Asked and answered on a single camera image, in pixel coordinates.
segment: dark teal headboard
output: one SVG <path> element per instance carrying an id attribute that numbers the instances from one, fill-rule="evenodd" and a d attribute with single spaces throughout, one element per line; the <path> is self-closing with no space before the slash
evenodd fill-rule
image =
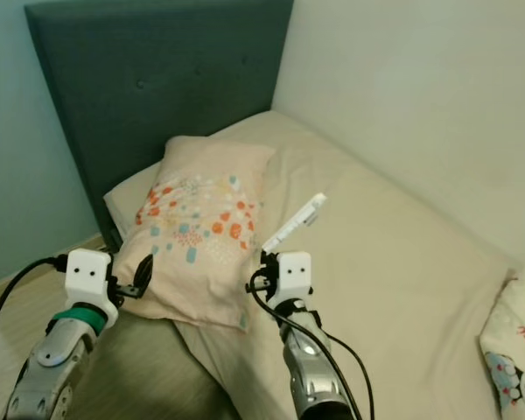
<path id="1" fill-rule="evenodd" d="M 172 136 L 270 109 L 293 0 L 94 0 L 25 13 L 66 140 L 112 250 L 103 195 Z"/>

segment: floor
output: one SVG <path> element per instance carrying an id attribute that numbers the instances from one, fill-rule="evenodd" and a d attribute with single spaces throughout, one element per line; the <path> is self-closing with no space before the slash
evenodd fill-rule
<path id="1" fill-rule="evenodd" d="M 63 309 L 63 276 L 48 273 L 14 290 L 0 314 L 0 416 L 19 369 Z M 167 320 L 121 312 L 103 333 L 68 418 L 236 420 L 225 391 L 187 352 Z"/>

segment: mattress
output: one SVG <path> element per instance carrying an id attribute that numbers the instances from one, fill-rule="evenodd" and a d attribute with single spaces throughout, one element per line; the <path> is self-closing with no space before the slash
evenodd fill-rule
<path id="1" fill-rule="evenodd" d="M 319 220 L 280 250 L 311 253 L 310 306 L 364 360 L 377 418 L 498 416 L 477 336 L 513 261 L 287 116 L 262 113 L 214 136 L 276 149 L 263 240 L 314 193 L 329 197 Z M 139 173 L 110 195 L 124 226 L 151 183 Z M 123 205 L 119 198 L 129 196 L 142 198 Z M 295 418 L 278 328 L 261 310 L 254 308 L 247 335 L 175 325 L 242 418 Z M 344 349 L 332 354 L 368 417 L 361 371 Z"/>

